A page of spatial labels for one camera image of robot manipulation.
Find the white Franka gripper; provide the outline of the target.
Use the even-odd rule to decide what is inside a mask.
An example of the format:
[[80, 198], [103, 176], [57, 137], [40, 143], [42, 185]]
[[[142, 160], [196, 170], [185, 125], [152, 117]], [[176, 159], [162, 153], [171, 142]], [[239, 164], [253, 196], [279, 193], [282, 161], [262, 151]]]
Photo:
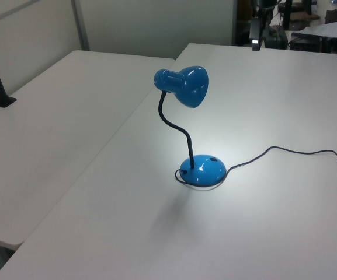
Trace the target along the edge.
[[263, 31], [267, 24], [265, 17], [253, 17], [250, 22], [249, 38], [252, 41], [252, 50], [259, 51], [263, 40]]

